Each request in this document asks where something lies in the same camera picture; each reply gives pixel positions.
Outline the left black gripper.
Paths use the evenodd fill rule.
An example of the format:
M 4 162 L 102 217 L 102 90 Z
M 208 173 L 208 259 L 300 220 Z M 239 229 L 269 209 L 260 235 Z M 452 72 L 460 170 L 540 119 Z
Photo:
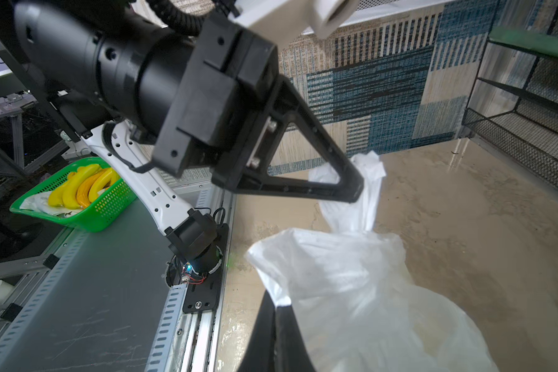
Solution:
M 364 188 L 305 99 L 278 76 L 277 48 L 214 13 L 195 42 L 165 37 L 150 59 L 152 164 L 175 177 L 211 167 L 237 194 L 352 203 Z

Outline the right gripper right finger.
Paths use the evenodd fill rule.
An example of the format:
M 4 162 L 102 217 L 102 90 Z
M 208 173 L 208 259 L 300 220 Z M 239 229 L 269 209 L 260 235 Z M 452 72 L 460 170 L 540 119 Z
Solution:
M 275 310 L 275 370 L 315 371 L 291 306 Z

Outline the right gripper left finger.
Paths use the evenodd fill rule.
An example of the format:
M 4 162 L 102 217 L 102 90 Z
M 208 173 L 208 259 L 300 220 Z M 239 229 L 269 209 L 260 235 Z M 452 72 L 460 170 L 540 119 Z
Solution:
M 265 292 L 238 372 L 274 371 L 275 306 Z

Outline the white plastic bag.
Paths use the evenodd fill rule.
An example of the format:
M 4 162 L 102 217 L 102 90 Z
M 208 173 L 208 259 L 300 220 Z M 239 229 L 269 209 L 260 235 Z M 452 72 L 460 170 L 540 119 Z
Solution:
M 352 163 L 354 203 L 321 201 L 329 232 L 290 228 L 254 243 L 246 260 L 277 307 L 291 306 L 315 371 L 494 371 L 474 321 L 413 283 L 405 248 L 373 230 L 386 175 L 376 153 Z

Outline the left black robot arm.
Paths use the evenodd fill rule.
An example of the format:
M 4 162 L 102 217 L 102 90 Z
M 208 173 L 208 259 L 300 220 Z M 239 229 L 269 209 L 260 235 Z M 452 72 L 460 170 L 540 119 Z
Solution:
M 277 46 L 221 12 L 190 17 L 153 1 L 157 26 L 127 2 L 17 1 L 18 42 L 49 78 L 128 119 L 91 131 L 95 146 L 150 210 L 181 262 L 201 274 L 220 262 L 215 217 L 164 190 L 159 173 L 209 167 L 237 194 L 355 202 L 364 179 L 290 81 Z M 336 172 L 333 183 L 273 177 L 270 162 L 296 126 Z

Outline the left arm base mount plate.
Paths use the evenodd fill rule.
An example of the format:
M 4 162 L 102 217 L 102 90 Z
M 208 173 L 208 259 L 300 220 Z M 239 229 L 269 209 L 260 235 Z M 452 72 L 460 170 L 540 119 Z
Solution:
M 219 258 L 219 266 L 212 274 L 198 277 L 181 268 L 180 260 L 173 256 L 167 262 L 165 281 L 169 287 L 173 285 L 187 285 L 182 305 L 184 314 L 217 310 L 220 305 L 222 281 L 224 274 L 224 260 L 228 251 L 229 224 L 223 223 L 218 228 L 218 237 L 214 241 Z

